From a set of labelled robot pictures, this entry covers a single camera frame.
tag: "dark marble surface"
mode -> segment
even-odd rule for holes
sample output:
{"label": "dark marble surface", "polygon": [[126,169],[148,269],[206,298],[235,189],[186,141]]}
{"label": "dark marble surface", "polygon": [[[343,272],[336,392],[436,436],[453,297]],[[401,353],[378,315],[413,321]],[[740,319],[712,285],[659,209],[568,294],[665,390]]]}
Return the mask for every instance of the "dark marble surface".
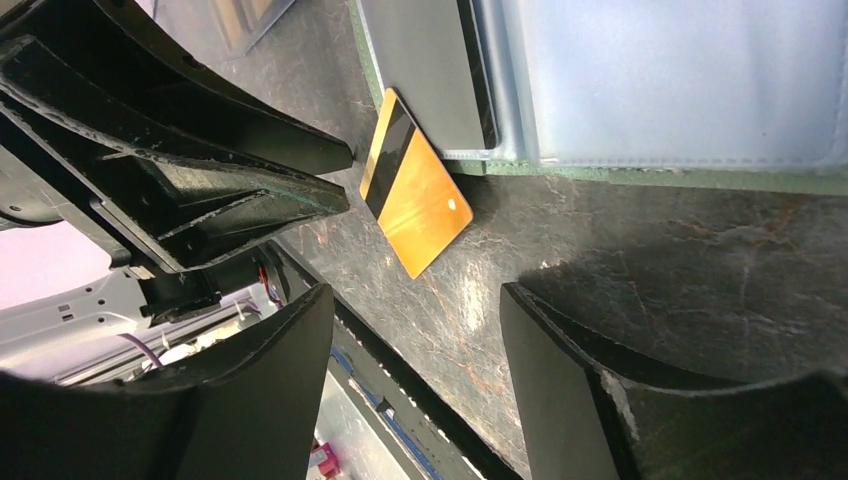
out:
{"label": "dark marble surface", "polygon": [[358,196],[376,112],[343,1],[298,0],[247,57],[212,68],[355,145],[354,168],[326,176],[351,210],[283,237],[525,476],[504,282],[703,373],[762,380],[848,364],[846,198],[457,177],[475,220],[413,281]]}

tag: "black stripe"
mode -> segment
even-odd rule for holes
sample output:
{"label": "black stripe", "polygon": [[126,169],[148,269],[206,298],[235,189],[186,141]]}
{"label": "black stripe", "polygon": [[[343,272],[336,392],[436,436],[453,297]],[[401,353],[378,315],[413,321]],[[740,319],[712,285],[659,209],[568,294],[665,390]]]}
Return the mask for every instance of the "black stripe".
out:
{"label": "black stripe", "polygon": [[498,145],[498,130],[495,114],[492,110],[492,96],[489,82],[486,80],[486,68],[483,64],[483,52],[477,32],[477,20],[474,16],[472,0],[457,0],[459,22],[462,25],[462,37],[468,54],[468,66],[471,68],[471,86],[477,102],[477,115],[480,117],[480,129],[483,132],[483,145],[495,148]]}
{"label": "black stripe", "polygon": [[377,157],[374,175],[371,176],[371,186],[368,187],[368,193],[365,195],[365,204],[374,214],[374,218],[380,218],[414,133],[415,125],[412,119],[400,104],[400,100],[396,101],[386,127],[383,144],[380,145],[380,156]]}

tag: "black plastic part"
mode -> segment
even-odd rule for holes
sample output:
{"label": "black plastic part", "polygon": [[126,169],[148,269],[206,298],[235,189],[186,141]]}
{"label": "black plastic part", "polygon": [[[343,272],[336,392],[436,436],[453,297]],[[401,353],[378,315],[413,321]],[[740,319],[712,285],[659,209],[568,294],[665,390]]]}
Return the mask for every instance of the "black plastic part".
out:
{"label": "black plastic part", "polygon": [[468,66],[471,68],[471,84],[474,100],[477,103],[477,115],[480,117],[480,129],[483,132],[483,146],[492,149],[498,146],[498,128],[495,123],[495,111],[492,107],[492,94],[486,77],[486,66],[473,0],[457,0],[459,22],[462,25],[462,38],[468,54]]}
{"label": "black plastic part", "polygon": [[0,146],[0,231],[9,228],[31,228],[62,221],[52,206],[32,196],[18,182],[2,171],[2,164],[14,159]]}
{"label": "black plastic part", "polygon": [[[318,274],[290,245],[280,239],[276,242],[283,261],[293,267],[302,282],[308,286],[319,282]],[[391,405],[394,421],[442,478],[478,480],[480,474],[497,480],[521,478],[399,353],[338,297],[335,315],[333,348],[350,364],[351,376]]]}
{"label": "black plastic part", "polygon": [[142,314],[153,317],[151,326],[178,323],[220,308],[221,298],[260,281],[259,266],[265,269],[269,288],[282,292],[287,302],[306,293],[292,292],[285,259],[276,243],[266,242],[203,270],[166,274],[153,269],[154,277],[140,280],[147,305]]}
{"label": "black plastic part", "polygon": [[201,269],[348,208],[310,175],[349,166],[344,143],[187,60],[135,2],[23,2],[0,41],[0,141],[110,254],[104,233],[133,263]]}
{"label": "black plastic part", "polygon": [[[582,460],[564,448],[582,434],[574,439],[573,430],[561,428],[574,403],[553,392],[582,381],[562,374],[575,366],[593,385],[622,477],[628,451],[645,479],[848,476],[842,374],[739,384],[678,369],[598,335],[518,284],[501,291],[501,323],[533,478],[569,478],[562,469]],[[597,439],[594,446],[605,447]],[[549,476],[556,471],[560,476]]]}
{"label": "black plastic part", "polygon": [[59,388],[0,374],[0,477],[305,478],[332,326],[320,285],[135,382]]}

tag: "purple wire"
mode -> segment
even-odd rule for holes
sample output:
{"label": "purple wire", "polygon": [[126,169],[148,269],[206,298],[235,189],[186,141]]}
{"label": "purple wire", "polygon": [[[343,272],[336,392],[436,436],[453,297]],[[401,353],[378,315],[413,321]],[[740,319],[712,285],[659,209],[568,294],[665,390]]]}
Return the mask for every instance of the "purple wire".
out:
{"label": "purple wire", "polygon": [[159,357],[157,357],[155,353],[153,353],[153,350],[151,350],[150,347],[145,345],[144,342],[137,339],[135,336],[129,333],[120,333],[118,334],[118,336],[132,343],[133,345],[135,345],[136,348],[141,350],[141,353],[143,353],[145,357],[149,358],[150,361],[153,362],[153,365],[156,365],[156,368],[162,368],[165,366],[162,365],[162,361],[159,360]]}

